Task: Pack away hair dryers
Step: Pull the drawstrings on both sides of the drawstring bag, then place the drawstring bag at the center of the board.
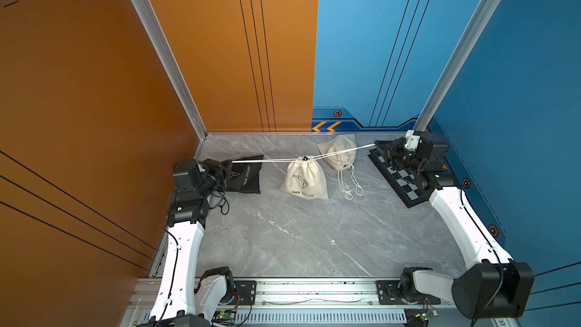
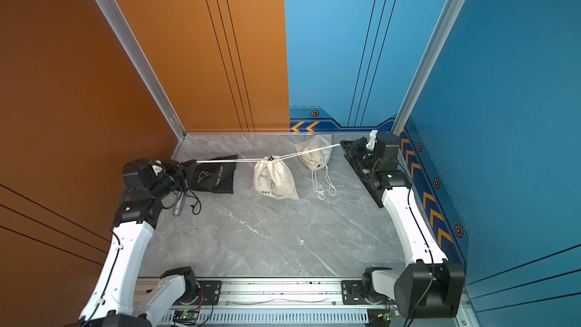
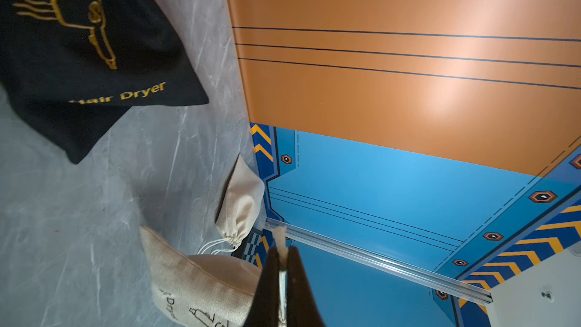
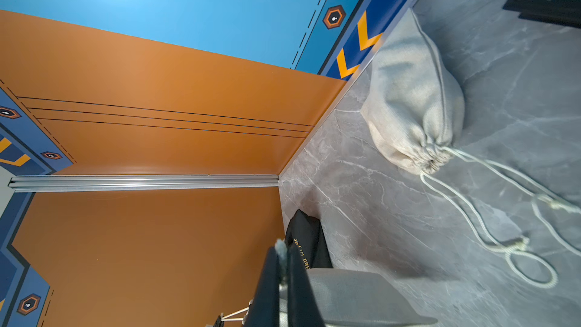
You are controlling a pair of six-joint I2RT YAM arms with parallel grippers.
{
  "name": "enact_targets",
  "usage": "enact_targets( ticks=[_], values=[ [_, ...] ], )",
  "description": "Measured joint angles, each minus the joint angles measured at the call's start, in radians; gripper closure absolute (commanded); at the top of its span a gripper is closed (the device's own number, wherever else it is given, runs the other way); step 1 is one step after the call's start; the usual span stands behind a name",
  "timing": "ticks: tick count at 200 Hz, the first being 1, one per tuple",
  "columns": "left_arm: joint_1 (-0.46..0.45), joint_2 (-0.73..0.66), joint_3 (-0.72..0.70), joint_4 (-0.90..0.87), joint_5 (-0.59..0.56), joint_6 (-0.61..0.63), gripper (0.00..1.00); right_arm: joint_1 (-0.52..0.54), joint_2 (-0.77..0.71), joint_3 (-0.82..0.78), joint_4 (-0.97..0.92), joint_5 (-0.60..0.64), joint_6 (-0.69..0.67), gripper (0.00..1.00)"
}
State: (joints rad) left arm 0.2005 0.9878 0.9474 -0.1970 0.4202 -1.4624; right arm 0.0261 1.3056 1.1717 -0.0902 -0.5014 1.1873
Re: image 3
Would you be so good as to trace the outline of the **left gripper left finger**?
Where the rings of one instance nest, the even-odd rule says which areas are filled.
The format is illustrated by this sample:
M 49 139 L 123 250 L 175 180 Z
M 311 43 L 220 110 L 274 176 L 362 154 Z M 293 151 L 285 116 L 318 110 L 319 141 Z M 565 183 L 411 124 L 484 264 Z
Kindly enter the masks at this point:
M 277 327 L 280 263 L 277 248 L 271 248 L 261 272 L 254 300 L 243 327 Z

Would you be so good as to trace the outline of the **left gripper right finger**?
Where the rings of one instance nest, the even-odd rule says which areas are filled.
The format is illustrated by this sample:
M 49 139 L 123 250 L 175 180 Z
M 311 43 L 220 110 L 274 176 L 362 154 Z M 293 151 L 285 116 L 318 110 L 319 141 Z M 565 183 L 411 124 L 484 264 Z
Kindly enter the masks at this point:
M 325 327 L 307 278 L 298 248 L 287 257 L 287 326 Z

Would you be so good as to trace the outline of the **beige cloth bag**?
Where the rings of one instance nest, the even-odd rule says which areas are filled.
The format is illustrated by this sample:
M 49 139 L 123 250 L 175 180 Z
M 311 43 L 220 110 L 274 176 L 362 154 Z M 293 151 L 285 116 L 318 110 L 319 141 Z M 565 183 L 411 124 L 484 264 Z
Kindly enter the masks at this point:
M 140 235 L 151 272 L 152 299 L 182 326 L 242 326 L 254 301 L 261 270 L 231 256 L 187 256 L 154 230 Z
M 258 220 L 264 193 L 263 180 L 249 168 L 239 154 L 216 219 L 216 228 L 221 238 L 202 245 L 198 254 L 206 254 L 211 248 L 224 243 L 231 248 L 216 249 L 210 254 L 237 251 Z

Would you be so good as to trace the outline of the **black drawstring dryer bag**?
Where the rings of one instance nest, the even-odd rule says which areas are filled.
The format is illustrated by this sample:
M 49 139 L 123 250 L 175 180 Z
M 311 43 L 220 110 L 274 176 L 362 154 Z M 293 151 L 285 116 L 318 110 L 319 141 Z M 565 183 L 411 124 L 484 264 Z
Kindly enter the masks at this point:
M 1 0 L 1 83 L 73 164 L 134 106 L 209 101 L 154 0 Z

